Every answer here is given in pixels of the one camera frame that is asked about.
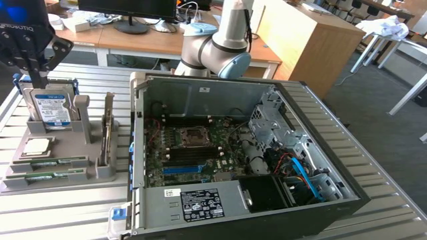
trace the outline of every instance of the floor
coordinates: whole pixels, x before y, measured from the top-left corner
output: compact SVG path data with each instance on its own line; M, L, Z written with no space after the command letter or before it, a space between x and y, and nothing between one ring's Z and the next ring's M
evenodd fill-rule
M355 53L338 79L348 76L350 69L358 60ZM108 65L123 66L120 56L108 56ZM124 59L127 67L151 69L156 59ZM93 53L71 52L65 63L96 65ZM7 97L13 85L15 69L0 63L0 102ZM382 167L386 169L403 190L419 207L427 212L427 145L419 137L427 132L427 108L410 102L395 116L387 111L398 103L408 91L399 80L375 66L363 67L343 85L334 86L326 97L326 102L344 123L348 130L363 144Z

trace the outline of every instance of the warning label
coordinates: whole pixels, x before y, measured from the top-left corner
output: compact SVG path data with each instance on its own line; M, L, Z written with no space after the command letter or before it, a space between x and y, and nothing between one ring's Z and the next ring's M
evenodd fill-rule
M71 117L67 107L64 95L36 94L36 104L43 121L49 126L65 126L71 123Z
M224 217L219 190L216 188L180 192L182 210L186 222Z

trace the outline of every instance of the wooden desk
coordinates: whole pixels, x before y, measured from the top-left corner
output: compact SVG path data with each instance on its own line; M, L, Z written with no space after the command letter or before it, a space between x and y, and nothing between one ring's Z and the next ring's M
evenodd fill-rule
M218 26L210 12L202 11L203 22ZM150 29L145 34L131 35L119 32L111 24L103 28L73 33L68 29L56 34L75 43L73 50L96 53L97 65L108 66L107 55L128 55L148 58L179 60L183 50L183 30L176 27L176 33L162 33ZM274 51L266 47L262 39L252 41L251 64L248 77L271 79L282 63Z
M362 2L364 5L378 8L383 13L387 13L390 15L396 15L400 19L404 19L404 23L407 23L410 19L415 17L412 14L403 11L398 11L391 7L384 6L383 4L372 0L358 0L358 1Z
M304 81L324 98L366 33L335 15L270 0L258 34L283 61L274 79Z

